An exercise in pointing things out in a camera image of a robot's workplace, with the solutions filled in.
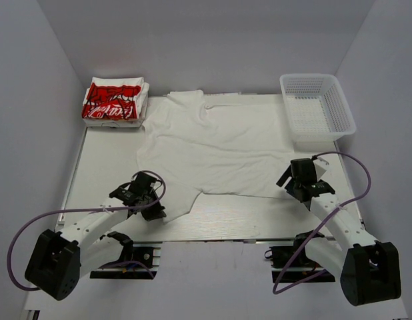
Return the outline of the plain white t shirt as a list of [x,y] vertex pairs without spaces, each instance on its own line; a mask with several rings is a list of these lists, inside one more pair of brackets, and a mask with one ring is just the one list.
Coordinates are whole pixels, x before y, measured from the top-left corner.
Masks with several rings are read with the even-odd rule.
[[293,148],[276,103],[214,105],[202,91],[172,92],[143,128],[136,162],[165,181],[166,222],[188,214],[200,194],[287,198],[276,182]]

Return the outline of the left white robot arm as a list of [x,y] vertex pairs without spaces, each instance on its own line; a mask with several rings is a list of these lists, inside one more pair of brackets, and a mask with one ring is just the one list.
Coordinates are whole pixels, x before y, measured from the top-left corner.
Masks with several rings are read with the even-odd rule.
[[160,203],[166,184],[158,174],[144,170],[110,192],[104,203],[87,216],[59,231],[40,234],[25,279],[57,301],[66,298],[79,279],[99,268],[146,265],[133,256],[130,236],[116,231],[118,224],[141,214],[145,221],[166,216]]

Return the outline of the red print white t shirt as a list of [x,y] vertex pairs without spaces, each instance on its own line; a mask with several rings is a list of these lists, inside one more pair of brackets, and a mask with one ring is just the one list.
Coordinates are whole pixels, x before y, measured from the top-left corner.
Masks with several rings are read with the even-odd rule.
[[149,84],[142,77],[94,77],[86,90],[81,117],[88,127],[138,128],[147,111]]

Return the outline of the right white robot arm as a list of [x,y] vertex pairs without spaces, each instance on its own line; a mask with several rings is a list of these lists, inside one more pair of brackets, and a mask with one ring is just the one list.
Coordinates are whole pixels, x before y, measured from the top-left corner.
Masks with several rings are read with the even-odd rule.
[[401,296],[399,252],[391,242],[381,242],[368,233],[346,210],[348,204],[364,198],[368,191],[340,202],[334,188],[322,175],[329,164],[323,154],[293,159],[277,181],[292,198],[304,204],[320,224],[298,234],[294,252],[278,274],[278,285],[296,261],[312,262],[339,281],[342,292],[353,306],[398,299]]

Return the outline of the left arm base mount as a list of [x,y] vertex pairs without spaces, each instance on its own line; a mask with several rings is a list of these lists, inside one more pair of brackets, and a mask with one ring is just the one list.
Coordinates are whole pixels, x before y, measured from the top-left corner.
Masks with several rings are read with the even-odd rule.
[[116,240],[121,247],[120,256],[117,260],[107,262],[106,267],[90,272],[90,279],[154,279],[161,256],[160,244],[134,243],[129,236],[116,231],[102,235],[99,239]]

